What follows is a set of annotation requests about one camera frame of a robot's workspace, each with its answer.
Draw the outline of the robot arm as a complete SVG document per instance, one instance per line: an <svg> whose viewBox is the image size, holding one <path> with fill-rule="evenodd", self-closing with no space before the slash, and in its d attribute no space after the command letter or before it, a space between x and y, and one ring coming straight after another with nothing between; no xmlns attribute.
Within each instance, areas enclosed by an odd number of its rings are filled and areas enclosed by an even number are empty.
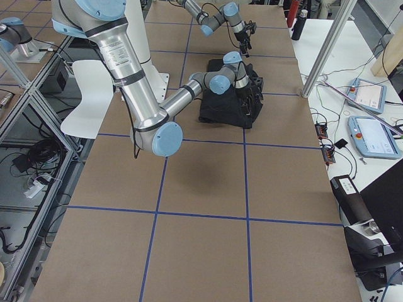
<svg viewBox="0 0 403 302"><path fill-rule="evenodd" d="M209 90L221 95L233 87L244 99L253 96L243 58L251 48L250 37L256 24L245 22L233 2L221 6L213 16L194 1L180 1L179 5L207 36L228 23L240 49L224 55L220 70L197 72L187 84L165 97L154 92L152 78L158 72L150 62L144 15L138 1L52 2L55 31L88 39L99 48L106 69L126 102L135 148L160 157L169 157L180 148L183 132L173 118L202 92Z"/></svg>
<svg viewBox="0 0 403 302"><path fill-rule="evenodd" d="M204 3L202 6L192 0L178 0L170 4L176 7L182 7L192 18L200 25L200 29L205 36L212 35L222 25L227 27L229 40L242 55L249 57L249 51L252 49L251 35L256 32L256 23L246 22L241 17L239 5L235 2L217 7L212 3Z"/></svg>

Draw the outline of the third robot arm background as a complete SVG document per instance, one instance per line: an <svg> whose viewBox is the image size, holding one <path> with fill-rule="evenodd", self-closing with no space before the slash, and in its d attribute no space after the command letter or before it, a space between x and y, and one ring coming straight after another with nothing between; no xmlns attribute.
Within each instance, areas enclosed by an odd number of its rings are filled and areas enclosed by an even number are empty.
<svg viewBox="0 0 403 302"><path fill-rule="evenodd" d="M17 17L1 20L1 47L17 63L39 64L45 53Z"/></svg>

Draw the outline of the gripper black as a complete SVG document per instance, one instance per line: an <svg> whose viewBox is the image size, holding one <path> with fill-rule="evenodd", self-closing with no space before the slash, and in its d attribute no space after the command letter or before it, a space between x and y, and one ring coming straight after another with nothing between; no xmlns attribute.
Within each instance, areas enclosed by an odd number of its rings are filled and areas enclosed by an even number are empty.
<svg viewBox="0 0 403 302"><path fill-rule="evenodd" d="M249 57L248 50L252 49L250 36L256 32L256 23L249 20L248 22L241 21L238 25L234 26L234 35L236 40L240 43L239 48L241 54Z"/></svg>
<svg viewBox="0 0 403 302"><path fill-rule="evenodd" d="M241 102L241 109L246 116L252 117L253 110L260 110L263 107L262 88L260 84L248 84L242 88L236 88L236 96Z"/></svg>

